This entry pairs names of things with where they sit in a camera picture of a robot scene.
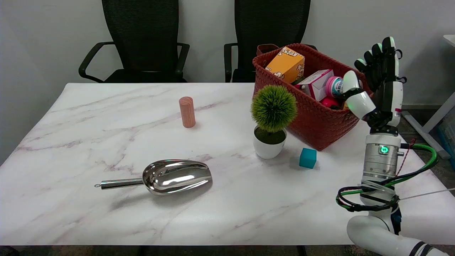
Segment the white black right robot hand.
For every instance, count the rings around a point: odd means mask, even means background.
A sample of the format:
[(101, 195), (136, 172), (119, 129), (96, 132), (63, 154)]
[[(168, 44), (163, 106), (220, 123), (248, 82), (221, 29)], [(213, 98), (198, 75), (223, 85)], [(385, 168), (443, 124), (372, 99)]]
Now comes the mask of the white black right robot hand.
[(407, 81), (407, 78), (399, 77), (401, 57), (402, 51), (396, 48), (394, 38), (388, 36), (355, 61), (354, 66), (364, 74), (370, 93), (359, 83), (354, 71), (343, 75), (342, 97), (348, 109), (367, 123), (371, 134), (398, 135), (403, 84)]

